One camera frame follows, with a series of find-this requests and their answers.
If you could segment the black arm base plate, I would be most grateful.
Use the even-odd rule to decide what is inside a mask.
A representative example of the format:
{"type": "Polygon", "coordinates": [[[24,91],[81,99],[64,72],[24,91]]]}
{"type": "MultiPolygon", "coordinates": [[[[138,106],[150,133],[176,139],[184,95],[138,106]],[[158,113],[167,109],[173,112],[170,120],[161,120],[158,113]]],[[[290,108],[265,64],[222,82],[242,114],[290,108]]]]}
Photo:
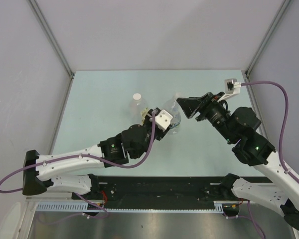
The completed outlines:
{"type": "Polygon", "coordinates": [[[93,178],[91,191],[83,193],[87,200],[114,201],[123,196],[193,196],[207,201],[238,200],[228,186],[222,185],[224,177],[118,177],[93,178]]]}

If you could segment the clear blue-label Pocari bottle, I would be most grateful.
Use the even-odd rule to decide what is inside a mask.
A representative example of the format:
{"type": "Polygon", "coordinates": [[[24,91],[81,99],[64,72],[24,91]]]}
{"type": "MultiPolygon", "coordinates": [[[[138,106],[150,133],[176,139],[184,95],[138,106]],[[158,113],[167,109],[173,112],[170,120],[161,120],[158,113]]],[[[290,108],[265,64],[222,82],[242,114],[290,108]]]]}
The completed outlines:
{"type": "Polygon", "coordinates": [[[176,101],[179,97],[180,97],[180,93],[175,93],[173,97],[170,100],[166,101],[162,106],[164,110],[166,110],[169,114],[173,116],[168,134],[176,134],[180,127],[180,123],[181,123],[181,114],[179,111],[180,107],[176,101]]]}

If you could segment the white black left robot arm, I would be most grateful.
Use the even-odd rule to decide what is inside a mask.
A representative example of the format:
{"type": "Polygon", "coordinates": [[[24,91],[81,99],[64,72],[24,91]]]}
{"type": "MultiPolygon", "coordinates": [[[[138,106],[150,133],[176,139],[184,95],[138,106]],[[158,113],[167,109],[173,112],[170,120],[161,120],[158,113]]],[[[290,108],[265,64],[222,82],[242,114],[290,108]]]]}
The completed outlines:
{"type": "Polygon", "coordinates": [[[46,191],[68,191],[95,199],[100,186],[93,174],[77,176],[71,172],[83,169],[131,168],[130,159],[140,162],[148,157],[155,140],[169,131],[173,117],[166,110],[149,110],[142,124],[134,124],[114,137],[82,150],[41,155],[30,150],[25,155],[22,193],[33,196],[46,191]]]}

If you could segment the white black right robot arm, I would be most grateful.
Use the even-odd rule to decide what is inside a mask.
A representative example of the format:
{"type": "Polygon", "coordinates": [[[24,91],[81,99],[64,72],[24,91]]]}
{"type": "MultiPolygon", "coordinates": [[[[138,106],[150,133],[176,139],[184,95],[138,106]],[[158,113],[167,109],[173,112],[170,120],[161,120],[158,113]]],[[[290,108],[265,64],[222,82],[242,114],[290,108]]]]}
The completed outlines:
{"type": "Polygon", "coordinates": [[[228,174],[222,181],[220,195],[226,200],[236,196],[260,204],[282,216],[299,231],[299,179],[295,180],[283,171],[275,147],[257,133],[261,121],[252,108],[228,111],[226,101],[234,96],[234,93],[214,95],[209,92],[202,97],[177,98],[176,101],[187,118],[208,120],[228,144],[234,145],[232,152],[241,163],[254,167],[277,186],[277,190],[271,191],[228,174]]]}

